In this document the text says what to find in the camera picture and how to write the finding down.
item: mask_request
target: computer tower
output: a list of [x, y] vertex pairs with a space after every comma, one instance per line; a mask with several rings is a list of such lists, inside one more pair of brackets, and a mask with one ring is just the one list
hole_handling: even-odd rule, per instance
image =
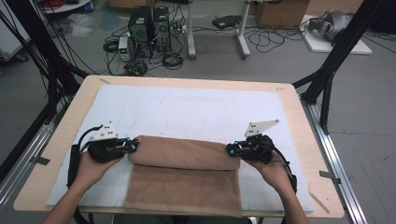
[[154, 23], [149, 6], [138, 6], [132, 9], [128, 29], [132, 40], [137, 42], [152, 41], [154, 38]]
[[169, 27], [169, 8], [155, 7], [152, 11], [157, 47], [171, 50], [171, 33]]
[[152, 57], [152, 51], [150, 46], [151, 42], [149, 41], [141, 41], [137, 42], [136, 44], [136, 49], [135, 49], [135, 57], [136, 58], [151, 58]]

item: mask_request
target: wooden table frame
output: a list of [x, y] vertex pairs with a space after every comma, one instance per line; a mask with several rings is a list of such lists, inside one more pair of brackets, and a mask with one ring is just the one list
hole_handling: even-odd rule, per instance
[[[49, 164], [37, 164], [35, 166], [14, 203], [16, 210], [49, 211], [51, 209], [52, 206], [46, 205], [46, 201], [55, 184], [64, 156], [73, 144], [76, 133], [90, 110], [96, 93], [102, 85], [106, 84], [277, 92], [308, 184], [309, 193], [313, 198], [314, 212], [307, 213], [307, 216], [342, 217], [344, 215], [343, 206], [332, 180], [319, 176], [319, 171], [327, 172], [328, 169], [298, 94], [292, 85], [284, 83], [108, 76], [89, 76], [85, 78], [42, 154], [43, 158], [50, 160]], [[114, 207], [82, 207], [81, 211], [114, 214], [143, 213], [134, 209]], [[153, 214], [154, 212], [145, 211], [144, 213]], [[281, 217], [283, 213], [243, 211], [243, 216]]]

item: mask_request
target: table leg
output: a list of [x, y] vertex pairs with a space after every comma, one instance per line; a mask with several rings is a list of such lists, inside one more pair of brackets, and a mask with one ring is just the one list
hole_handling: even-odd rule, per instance
[[243, 55], [242, 55], [243, 59], [246, 59], [246, 57], [250, 56], [250, 51], [248, 50], [247, 41], [245, 40], [245, 37], [244, 37], [245, 25], [247, 23], [249, 6], [250, 6], [250, 1], [245, 1], [244, 9], [242, 11], [241, 27], [240, 27], [240, 29], [236, 30], [239, 44], [241, 45], [242, 52], [243, 52]]
[[191, 12], [192, 0], [189, 1], [189, 27], [187, 34], [187, 43], [189, 46], [189, 56], [192, 60], [196, 59], [194, 36], [192, 35], [192, 12]]

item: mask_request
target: brown towel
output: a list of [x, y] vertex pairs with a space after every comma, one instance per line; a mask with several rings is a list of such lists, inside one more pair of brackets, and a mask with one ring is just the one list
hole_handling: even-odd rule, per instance
[[192, 170], [237, 170], [239, 159], [231, 158], [222, 143], [138, 136], [136, 153], [129, 154], [133, 164]]
[[129, 155], [134, 169], [124, 207], [242, 216], [239, 159], [229, 157], [225, 145], [151, 136], [138, 139], [138, 150]]

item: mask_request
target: concrete floor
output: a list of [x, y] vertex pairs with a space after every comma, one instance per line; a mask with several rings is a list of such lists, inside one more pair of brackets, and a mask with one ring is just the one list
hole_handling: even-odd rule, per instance
[[[85, 13], [75, 10], [73, 13]], [[106, 69], [104, 39], [126, 26], [127, 16], [121, 16], [111, 30], [100, 27], [109, 9], [98, 4], [89, 16], [96, 18], [95, 31], [88, 37], [66, 35], [67, 41], [92, 70]], [[67, 13], [61, 14], [63, 20]], [[195, 18], [195, 25], [212, 27], [212, 17]], [[248, 24], [254, 25], [250, 18]], [[319, 69], [327, 53], [312, 53], [303, 40], [287, 40], [269, 53], [260, 53], [247, 43], [251, 56], [241, 58], [234, 33], [195, 33], [197, 59], [187, 57], [186, 46], [181, 55], [185, 58], [178, 70], [150, 70], [145, 77], [177, 77], [257, 82], [292, 83]], [[377, 44], [362, 39], [373, 51], [370, 56], [349, 55], [338, 70], [332, 87], [329, 131], [338, 154], [369, 223], [396, 221], [396, 63], [395, 54]], [[396, 43], [374, 37], [382, 45], [396, 50]], [[78, 63], [81, 69], [88, 69]], [[112, 71], [122, 71], [123, 63], [116, 56], [110, 65]], [[298, 89], [304, 92], [306, 87]], [[32, 60], [27, 63], [15, 60], [0, 66], [0, 127], [2, 142], [0, 162], [20, 140], [34, 118], [47, 102], [38, 70]], [[44, 213], [18, 212], [12, 208], [22, 183], [17, 187], [6, 206], [0, 211], [1, 223], [37, 223]], [[110, 223], [111, 215], [99, 215], [98, 223]], [[349, 223], [341, 219], [312, 218], [312, 223]], [[280, 223], [278, 218], [267, 218], [264, 223]]]

